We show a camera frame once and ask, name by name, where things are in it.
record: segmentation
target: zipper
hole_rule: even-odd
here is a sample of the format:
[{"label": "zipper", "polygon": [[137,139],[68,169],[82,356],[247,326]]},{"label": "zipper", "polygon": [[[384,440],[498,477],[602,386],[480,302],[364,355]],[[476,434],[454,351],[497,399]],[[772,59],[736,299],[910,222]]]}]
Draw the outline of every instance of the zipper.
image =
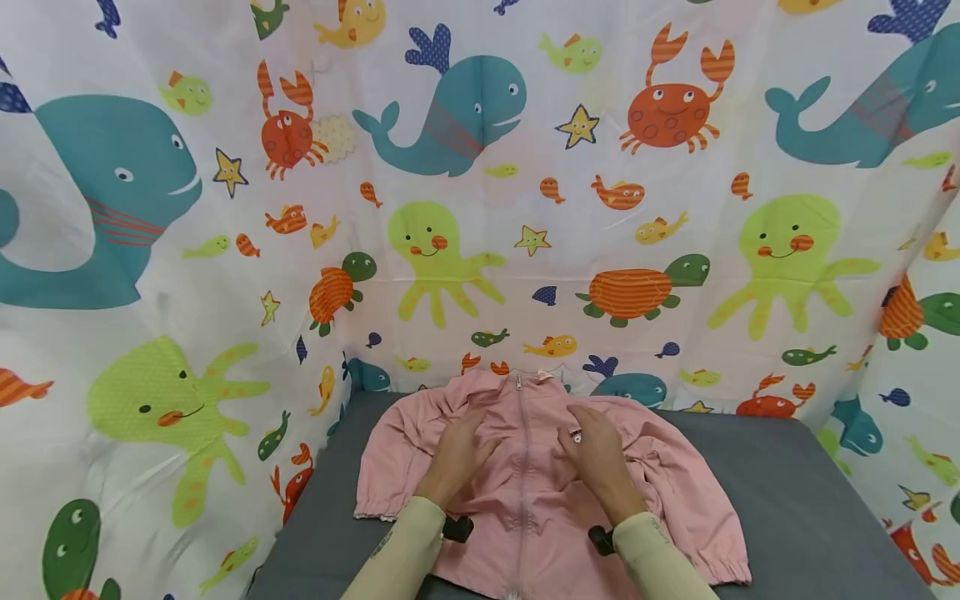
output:
[{"label": "zipper", "polygon": [[530,515],[527,511],[527,471],[530,469],[530,421],[527,419],[527,410],[523,404],[523,377],[516,374],[516,394],[520,405],[520,420],[523,422],[523,456],[520,460],[520,551],[516,559],[516,590],[512,597],[516,600],[523,598],[523,558],[526,554],[527,528],[530,526]]}]

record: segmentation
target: green octopus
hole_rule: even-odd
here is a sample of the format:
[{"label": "green octopus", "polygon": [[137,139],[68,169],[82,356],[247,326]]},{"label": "green octopus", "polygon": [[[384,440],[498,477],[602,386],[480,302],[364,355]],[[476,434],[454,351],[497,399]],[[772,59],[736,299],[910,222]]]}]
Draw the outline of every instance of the green octopus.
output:
[{"label": "green octopus", "polygon": [[483,277],[484,267],[502,267],[507,259],[500,254],[481,252],[471,258],[460,256],[460,228],[453,214],[444,206],[419,201],[405,204],[394,213],[388,227],[390,245],[400,256],[410,261],[417,280],[400,300],[399,314],[410,321],[424,294],[430,294],[430,314],[433,323],[446,327],[442,290],[453,297],[465,313],[476,317],[479,313],[463,284],[471,283],[495,302],[506,299]]},{"label": "green octopus", "polygon": [[174,492],[176,527],[187,527],[203,514],[207,479],[218,460],[227,463],[237,485],[246,484],[222,436],[242,438],[250,428],[221,415],[217,405],[270,390],[269,381],[225,379],[231,366],[254,352],[256,344],[234,346],[198,377],[180,346],[164,335],[117,359],[90,386],[86,413],[100,433],[120,442],[172,444],[186,452],[186,472]]},{"label": "green octopus", "polygon": [[794,329],[803,332],[809,327],[806,300],[811,292],[820,294],[837,315],[852,315],[853,307],[834,280],[873,273],[880,263],[845,258],[827,264],[841,227],[836,206],[821,196],[781,196],[759,208],[740,231],[740,251],[750,263],[753,278],[717,307],[707,325],[720,327],[744,304],[756,300],[747,330],[759,340],[770,320],[774,297],[783,296]]}]

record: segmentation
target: pink jacket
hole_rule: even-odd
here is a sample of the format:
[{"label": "pink jacket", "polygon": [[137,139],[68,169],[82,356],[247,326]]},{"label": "pink jacket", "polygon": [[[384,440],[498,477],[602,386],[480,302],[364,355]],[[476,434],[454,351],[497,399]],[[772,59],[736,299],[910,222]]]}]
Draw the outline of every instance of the pink jacket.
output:
[{"label": "pink jacket", "polygon": [[578,426],[567,404],[587,404],[615,423],[650,512],[711,585],[751,581],[740,519],[683,434],[635,400],[569,396],[552,377],[525,376],[518,389],[516,375],[474,371],[398,401],[367,442],[354,516],[398,515],[445,425],[487,407],[478,441],[502,443],[448,507],[475,527],[467,543],[444,543],[433,574],[491,598],[638,598],[620,561],[601,557],[587,538],[593,525],[610,523],[557,441],[557,427]]}]

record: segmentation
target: beige sleeve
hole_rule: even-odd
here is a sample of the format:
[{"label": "beige sleeve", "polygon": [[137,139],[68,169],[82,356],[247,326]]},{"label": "beige sleeve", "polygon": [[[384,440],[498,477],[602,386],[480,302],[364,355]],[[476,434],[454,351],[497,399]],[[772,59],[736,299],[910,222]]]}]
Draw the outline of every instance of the beige sleeve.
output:
[{"label": "beige sleeve", "polygon": [[719,600],[650,513],[617,525],[613,546],[644,600]]},{"label": "beige sleeve", "polygon": [[440,554],[446,514],[413,496],[341,600],[414,600]]}]

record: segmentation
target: turtle shell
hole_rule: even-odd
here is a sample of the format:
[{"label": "turtle shell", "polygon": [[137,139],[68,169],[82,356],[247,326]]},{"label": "turtle shell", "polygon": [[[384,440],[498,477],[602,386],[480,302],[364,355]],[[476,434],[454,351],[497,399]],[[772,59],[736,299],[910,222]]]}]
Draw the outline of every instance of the turtle shell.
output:
[{"label": "turtle shell", "polygon": [[320,271],[321,279],[310,292],[310,315],[320,324],[333,321],[333,313],[350,301],[353,280],[343,269],[327,267]]},{"label": "turtle shell", "polygon": [[604,271],[590,283],[590,301],[612,317],[635,319],[660,306],[672,289],[670,277],[660,271]]},{"label": "turtle shell", "polygon": [[880,335],[903,340],[916,333],[924,324],[924,309],[914,296],[910,279],[903,276],[900,288],[883,309],[880,319]]}]

